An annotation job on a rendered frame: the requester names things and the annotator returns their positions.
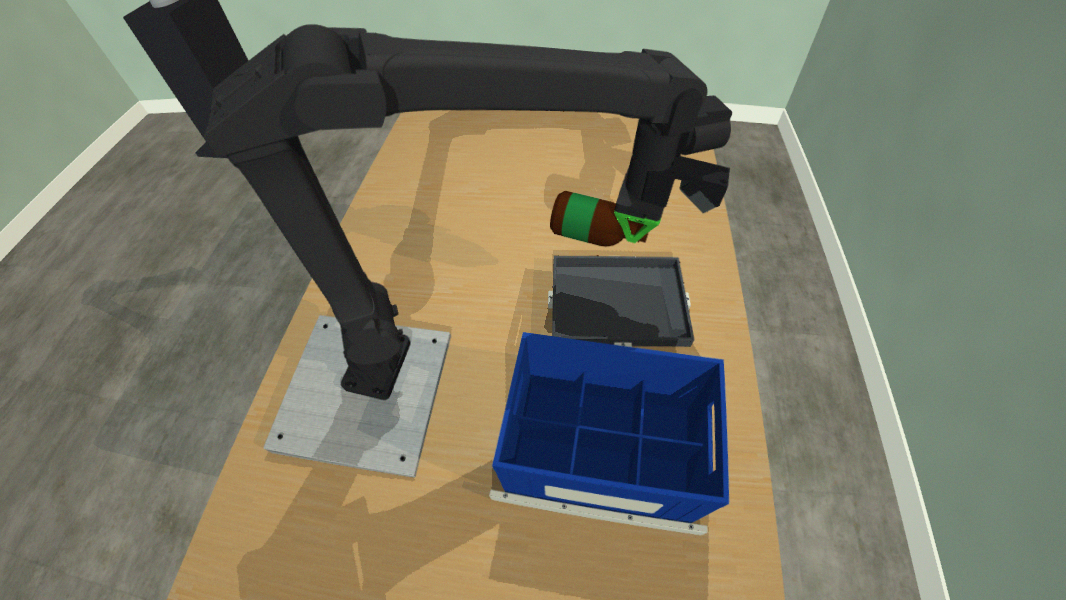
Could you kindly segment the blue divided crate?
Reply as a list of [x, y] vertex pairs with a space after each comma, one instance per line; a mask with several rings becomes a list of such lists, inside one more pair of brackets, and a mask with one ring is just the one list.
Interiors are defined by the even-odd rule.
[[492, 469], [507, 493], [693, 523], [729, 504], [724, 360], [523, 333]]

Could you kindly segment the brown bottle with green label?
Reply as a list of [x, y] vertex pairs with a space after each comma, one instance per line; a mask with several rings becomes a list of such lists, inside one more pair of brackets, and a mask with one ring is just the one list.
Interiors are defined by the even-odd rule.
[[556, 236], [610, 247], [626, 239], [614, 215], [616, 202], [563, 191], [553, 205], [550, 229]]

